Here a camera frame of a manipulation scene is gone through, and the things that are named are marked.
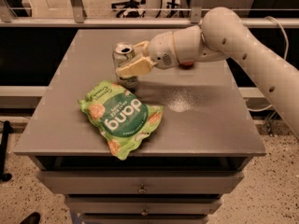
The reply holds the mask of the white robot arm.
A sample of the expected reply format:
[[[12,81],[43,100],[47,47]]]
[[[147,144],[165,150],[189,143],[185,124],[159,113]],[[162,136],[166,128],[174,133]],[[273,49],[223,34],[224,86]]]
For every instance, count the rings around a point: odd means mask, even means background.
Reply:
[[[119,77],[146,75],[154,67],[233,59],[299,136],[298,69],[261,43],[231,9],[213,8],[200,24],[156,35],[135,50],[136,56],[116,69]]]

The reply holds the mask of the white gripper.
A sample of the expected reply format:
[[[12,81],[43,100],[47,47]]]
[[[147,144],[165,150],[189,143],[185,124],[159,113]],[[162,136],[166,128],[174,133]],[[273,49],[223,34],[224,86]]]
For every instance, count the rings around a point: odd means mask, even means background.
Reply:
[[[154,66],[163,70],[178,66],[172,32],[156,35],[150,42],[135,44],[134,50],[136,56],[116,69],[119,77],[143,76],[150,73]]]

